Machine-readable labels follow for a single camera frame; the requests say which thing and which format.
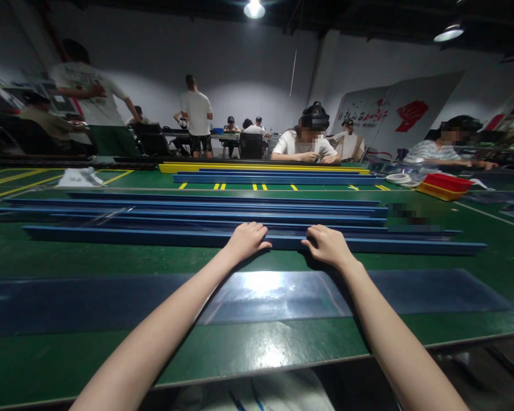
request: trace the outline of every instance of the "hand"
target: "hand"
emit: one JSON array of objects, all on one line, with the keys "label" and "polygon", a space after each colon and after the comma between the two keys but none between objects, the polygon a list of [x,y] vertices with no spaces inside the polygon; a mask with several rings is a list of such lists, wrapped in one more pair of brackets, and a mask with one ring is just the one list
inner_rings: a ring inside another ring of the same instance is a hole
[{"label": "hand", "polygon": [[337,159],[337,156],[326,156],[322,159],[323,164],[331,164],[334,163]]},{"label": "hand", "polygon": [[257,251],[272,247],[271,243],[263,241],[267,231],[268,228],[262,224],[243,223],[236,227],[222,251],[225,251],[228,258],[234,259],[235,264],[240,263]]},{"label": "hand", "polygon": [[305,163],[313,163],[318,158],[318,153],[310,151],[307,153],[297,154],[297,161],[302,161]]},{"label": "hand", "polygon": [[358,262],[348,249],[347,242],[341,232],[327,228],[325,225],[313,225],[307,230],[307,237],[316,240],[317,247],[309,240],[302,240],[316,260],[323,261],[340,269],[343,265]]}]

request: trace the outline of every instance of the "red plastic tray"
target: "red plastic tray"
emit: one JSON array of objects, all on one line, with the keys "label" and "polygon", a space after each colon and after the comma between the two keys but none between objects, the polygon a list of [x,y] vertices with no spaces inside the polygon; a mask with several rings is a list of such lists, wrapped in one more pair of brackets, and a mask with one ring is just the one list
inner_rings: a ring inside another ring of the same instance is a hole
[{"label": "red plastic tray", "polygon": [[474,184],[472,181],[445,174],[429,174],[424,179],[424,182],[453,192],[465,192]]}]

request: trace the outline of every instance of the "green table surface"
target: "green table surface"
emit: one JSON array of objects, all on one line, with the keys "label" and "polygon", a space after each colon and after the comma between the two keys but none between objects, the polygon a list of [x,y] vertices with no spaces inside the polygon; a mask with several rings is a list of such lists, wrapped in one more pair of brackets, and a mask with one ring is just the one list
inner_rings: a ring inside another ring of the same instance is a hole
[{"label": "green table surface", "polygon": [[[50,170],[0,184],[0,193],[60,174]],[[103,171],[99,176],[107,180],[122,174]],[[8,172],[0,178],[10,175]],[[458,240],[485,242],[488,247],[476,257],[358,254],[367,269],[463,268],[514,302],[514,219],[499,214],[499,206],[446,203],[388,183],[385,186],[390,191],[369,186],[357,187],[359,191],[332,186],[300,186],[294,191],[290,186],[269,186],[264,191],[260,185],[254,190],[252,185],[230,184],[225,190],[213,190],[212,184],[189,184],[179,190],[180,185],[173,183],[170,175],[135,171],[111,182],[111,188],[106,190],[407,203],[432,223],[463,230]],[[64,190],[51,188],[28,193],[19,190],[14,194],[22,198],[66,196]],[[388,224],[396,223],[389,219]],[[194,273],[217,252],[213,248],[36,242],[29,240],[21,225],[0,223],[0,278]],[[243,268],[308,269],[304,255],[280,250],[272,250]],[[402,318],[426,346],[514,335],[514,310]],[[129,330],[0,337],[0,407],[76,396],[128,333]],[[157,385],[183,385],[369,354],[353,318],[197,326],[167,364]]]}]

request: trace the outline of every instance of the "banner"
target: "banner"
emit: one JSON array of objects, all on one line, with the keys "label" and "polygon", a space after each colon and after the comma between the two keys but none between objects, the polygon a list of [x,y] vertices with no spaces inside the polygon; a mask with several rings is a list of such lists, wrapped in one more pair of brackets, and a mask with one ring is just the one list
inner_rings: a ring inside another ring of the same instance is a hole
[{"label": "banner", "polygon": [[463,74],[421,77],[346,93],[332,133],[341,132],[343,121],[351,118],[354,133],[364,136],[368,147],[396,158],[398,148],[411,148],[424,139]]}]

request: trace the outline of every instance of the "plastic bin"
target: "plastic bin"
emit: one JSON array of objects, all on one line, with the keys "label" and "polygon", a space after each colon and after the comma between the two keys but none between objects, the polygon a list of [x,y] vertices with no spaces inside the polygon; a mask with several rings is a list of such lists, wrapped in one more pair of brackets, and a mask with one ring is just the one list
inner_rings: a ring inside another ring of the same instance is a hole
[{"label": "plastic bin", "polygon": [[432,196],[432,197],[439,198],[440,200],[444,200],[444,201],[459,200],[465,193],[464,191],[456,192],[456,191],[446,190],[445,188],[432,186],[425,182],[422,182],[419,184],[419,186],[417,187],[417,191],[428,194],[429,196]]},{"label": "plastic bin", "polygon": [[431,186],[440,187],[452,192],[461,193],[464,193],[466,190],[470,188],[471,185],[474,184],[472,181],[439,173],[427,175],[423,183],[427,183]]}]

